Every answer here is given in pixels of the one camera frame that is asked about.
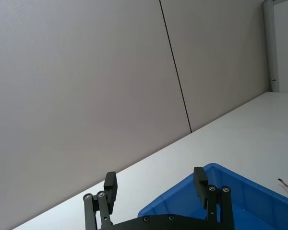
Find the white tabletop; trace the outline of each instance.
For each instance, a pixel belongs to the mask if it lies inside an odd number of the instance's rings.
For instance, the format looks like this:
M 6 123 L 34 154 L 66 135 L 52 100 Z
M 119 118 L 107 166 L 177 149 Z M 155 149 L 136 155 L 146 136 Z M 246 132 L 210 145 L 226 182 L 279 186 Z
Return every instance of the white tabletop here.
M 277 178 L 288 181 L 288 94 L 267 92 L 119 172 L 112 222 L 137 217 L 158 195 L 191 174 L 194 166 L 211 162 L 287 196 Z M 15 229 L 84 230 L 82 197 L 100 190 L 103 182 Z

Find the blue plastic bin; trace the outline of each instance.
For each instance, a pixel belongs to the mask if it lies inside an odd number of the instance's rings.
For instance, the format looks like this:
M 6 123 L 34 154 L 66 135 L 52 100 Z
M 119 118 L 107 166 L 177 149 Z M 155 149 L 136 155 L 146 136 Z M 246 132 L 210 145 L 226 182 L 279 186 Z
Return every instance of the blue plastic bin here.
M 204 167 L 209 183 L 229 186 L 237 230 L 288 230 L 288 198 L 250 181 L 218 164 Z M 193 174 L 143 208 L 138 216 L 177 214 L 204 219 L 193 185 Z

